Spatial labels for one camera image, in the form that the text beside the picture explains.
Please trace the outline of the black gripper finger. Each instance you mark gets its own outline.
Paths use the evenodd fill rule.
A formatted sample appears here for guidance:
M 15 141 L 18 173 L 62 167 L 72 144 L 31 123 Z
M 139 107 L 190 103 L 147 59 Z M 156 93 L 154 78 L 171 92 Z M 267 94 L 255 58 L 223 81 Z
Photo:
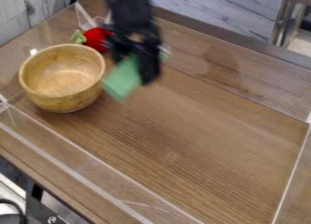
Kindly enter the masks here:
M 110 51 L 115 62 L 119 63 L 131 53 L 131 48 L 128 46 L 112 46 Z
M 136 52 L 142 84 L 151 84 L 160 75 L 160 56 L 158 47 L 142 47 Z

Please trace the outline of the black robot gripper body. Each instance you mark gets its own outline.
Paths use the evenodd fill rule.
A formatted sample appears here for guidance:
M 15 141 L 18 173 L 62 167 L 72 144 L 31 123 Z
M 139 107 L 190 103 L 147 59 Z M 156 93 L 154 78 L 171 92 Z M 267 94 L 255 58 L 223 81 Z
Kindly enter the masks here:
M 107 45 L 118 54 L 158 51 L 162 45 L 151 0 L 104 0 L 111 14 L 107 24 L 114 34 Z

